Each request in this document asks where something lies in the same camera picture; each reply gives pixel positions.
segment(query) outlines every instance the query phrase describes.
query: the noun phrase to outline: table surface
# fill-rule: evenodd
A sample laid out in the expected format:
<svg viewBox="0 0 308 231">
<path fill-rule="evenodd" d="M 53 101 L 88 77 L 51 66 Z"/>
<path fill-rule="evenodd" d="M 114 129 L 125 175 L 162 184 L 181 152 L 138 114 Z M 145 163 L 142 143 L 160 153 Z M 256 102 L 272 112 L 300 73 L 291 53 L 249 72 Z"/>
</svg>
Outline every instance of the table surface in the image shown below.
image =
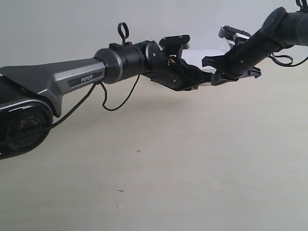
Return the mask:
<svg viewBox="0 0 308 231">
<path fill-rule="evenodd" d="M 0 161 L 3 231 L 306 231 L 307 65 L 192 92 L 142 78 Z M 118 106 L 135 79 L 108 86 Z M 64 113 L 88 89 L 64 97 Z"/>
</svg>

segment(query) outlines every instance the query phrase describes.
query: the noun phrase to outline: robotic arm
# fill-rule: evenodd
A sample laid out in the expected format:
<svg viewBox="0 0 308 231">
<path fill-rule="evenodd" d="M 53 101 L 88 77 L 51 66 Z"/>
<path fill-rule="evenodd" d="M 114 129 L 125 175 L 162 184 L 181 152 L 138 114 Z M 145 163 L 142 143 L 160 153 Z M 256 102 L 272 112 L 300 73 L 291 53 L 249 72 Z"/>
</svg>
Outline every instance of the robotic arm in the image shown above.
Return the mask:
<svg viewBox="0 0 308 231">
<path fill-rule="evenodd" d="M 103 87 L 106 95 L 104 84 L 143 75 L 171 90 L 189 91 L 204 83 L 217 86 L 244 77 L 257 78 L 261 70 L 255 65 L 268 57 L 276 64 L 296 66 L 282 64 L 273 55 L 294 45 L 308 46 L 307 2 L 296 0 L 296 3 L 299 11 L 288 13 L 283 7 L 274 10 L 252 36 L 223 26 L 218 35 L 231 43 L 231 49 L 222 56 L 202 60 L 203 66 L 216 69 L 214 74 L 203 72 L 182 59 L 189 35 L 165 37 L 158 44 L 155 41 L 133 44 L 126 41 L 129 30 L 125 23 L 118 26 L 122 44 L 111 43 L 92 58 L 0 68 L 0 159 L 21 155 L 39 146 L 50 130 L 68 118 L 97 85 Z M 63 96 L 90 84 L 88 94 L 53 123 L 53 117 L 61 117 Z"/>
</svg>

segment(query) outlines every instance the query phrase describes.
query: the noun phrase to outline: white object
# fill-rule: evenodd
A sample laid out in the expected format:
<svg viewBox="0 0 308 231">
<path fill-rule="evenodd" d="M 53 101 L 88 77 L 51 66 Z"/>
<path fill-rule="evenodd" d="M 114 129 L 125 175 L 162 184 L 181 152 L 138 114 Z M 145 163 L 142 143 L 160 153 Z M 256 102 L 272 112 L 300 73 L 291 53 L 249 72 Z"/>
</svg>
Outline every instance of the white object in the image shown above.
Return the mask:
<svg viewBox="0 0 308 231">
<path fill-rule="evenodd" d="M 217 56 L 217 55 L 224 55 L 227 51 L 226 50 L 215 50 L 215 49 L 208 49 L 208 50 L 183 50 L 182 59 L 184 59 L 188 64 L 195 65 L 200 68 L 202 71 L 206 72 L 215 72 L 215 68 L 211 66 L 202 67 L 202 59 L 205 56 Z"/>
</svg>

